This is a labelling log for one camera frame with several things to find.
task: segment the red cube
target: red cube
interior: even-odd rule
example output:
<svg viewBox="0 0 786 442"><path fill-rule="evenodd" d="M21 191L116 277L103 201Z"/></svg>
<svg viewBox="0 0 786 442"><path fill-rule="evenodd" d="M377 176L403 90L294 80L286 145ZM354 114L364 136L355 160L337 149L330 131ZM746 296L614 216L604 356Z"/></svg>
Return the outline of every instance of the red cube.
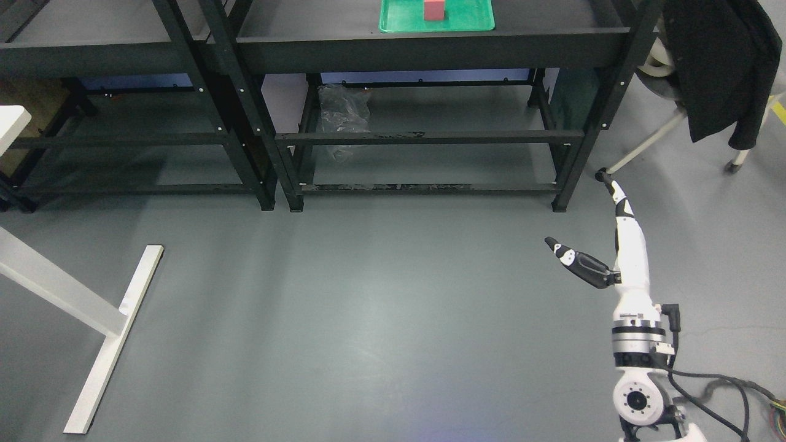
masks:
<svg viewBox="0 0 786 442"><path fill-rule="evenodd" d="M423 0L423 18L445 20L445 0Z"/></svg>

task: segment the jacket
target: jacket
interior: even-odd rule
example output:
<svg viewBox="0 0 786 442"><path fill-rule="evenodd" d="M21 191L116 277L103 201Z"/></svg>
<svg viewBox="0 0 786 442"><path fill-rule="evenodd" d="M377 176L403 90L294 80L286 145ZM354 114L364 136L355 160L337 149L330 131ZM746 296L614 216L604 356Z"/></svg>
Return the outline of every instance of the jacket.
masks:
<svg viewBox="0 0 786 442"><path fill-rule="evenodd" d="M694 142L736 122L729 145L756 145L782 42L756 0L667 0L667 45Z"/></svg>

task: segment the white robotic arm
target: white robotic arm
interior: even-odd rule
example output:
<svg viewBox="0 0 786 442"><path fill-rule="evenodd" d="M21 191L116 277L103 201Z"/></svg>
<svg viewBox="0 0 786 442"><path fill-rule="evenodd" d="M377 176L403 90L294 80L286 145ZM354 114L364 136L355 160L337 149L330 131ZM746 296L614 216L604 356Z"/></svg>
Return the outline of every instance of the white robotic arm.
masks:
<svg viewBox="0 0 786 442"><path fill-rule="evenodd" d="M613 285L619 303L612 316L612 348L617 371L623 376L614 387L613 401L624 437L620 442L638 442L637 431L644 427L671 425L677 442L707 442L695 424L685 422L685 412L674 405L666 392L667 365L674 349L666 341L661 324L669 318L672 331L679 331L676 304L654 304L649 296L649 266L644 234L630 202L619 184L600 174L616 206L617 260L614 270L582 252L546 238L560 262L572 273L598 289Z"/></svg>

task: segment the clear plastic bag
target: clear plastic bag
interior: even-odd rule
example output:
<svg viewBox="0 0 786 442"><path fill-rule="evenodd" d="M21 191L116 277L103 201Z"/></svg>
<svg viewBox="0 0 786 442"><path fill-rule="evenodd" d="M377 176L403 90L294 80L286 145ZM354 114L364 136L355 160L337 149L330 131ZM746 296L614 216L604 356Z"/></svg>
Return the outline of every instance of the clear plastic bag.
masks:
<svg viewBox="0 0 786 442"><path fill-rule="evenodd" d="M321 132L369 132L369 92L347 89L338 84L319 88L319 105L322 109ZM329 145L328 153L337 162L352 158L353 145Z"/></svg>

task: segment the black shelving unit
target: black shelving unit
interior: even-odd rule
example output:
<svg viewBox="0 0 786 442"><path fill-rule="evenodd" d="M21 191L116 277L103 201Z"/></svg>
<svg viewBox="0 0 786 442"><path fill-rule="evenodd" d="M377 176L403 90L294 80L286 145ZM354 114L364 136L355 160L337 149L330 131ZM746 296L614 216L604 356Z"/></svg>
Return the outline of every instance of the black shelving unit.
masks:
<svg viewBox="0 0 786 442"><path fill-rule="evenodd" d="M209 63L231 78L254 134L280 177L290 210L303 209L304 195L322 193L551 193L553 210L564 212L597 136L610 127L652 45L663 0L636 5L631 0L494 0L493 31L412 34L380 33L378 1L237 0L229 12L219 0L200 0L200 5L212 37L201 49ZM397 133L315 132L322 72L497 68L534 69L525 83L532 86L528 104L539 109L542 131L429 133L414 127ZM571 69L571 79L558 80L558 86L576 89L589 101L550 104L543 86L545 68ZM297 134L274 129L259 88L259 79L270 73L307 74L309 91ZM576 120L582 108L586 118ZM574 117L567 121L566 115ZM554 183L315 183L309 161L314 145L508 142L547 143Z"/></svg>
<svg viewBox="0 0 786 442"><path fill-rule="evenodd" d="M14 177L0 179L2 196L26 212L35 198L64 193L113 194L253 194L262 210L274 207L276 174L258 137L244 116L232 83L205 63L199 50L210 35L196 0L49 0L27 2L28 17L6 17L15 29L0 43L0 76L62 78L70 97L41 138L20 138L11 149L33 149L34 154ZM188 134L148 131L112 136L60 135L74 109L96 112L77 77L186 73L212 130ZM117 149L146 146L215 145L222 147L241 183L112 185L86 179L65 187L34 187L25 179L46 149L101 147L107 155Z"/></svg>

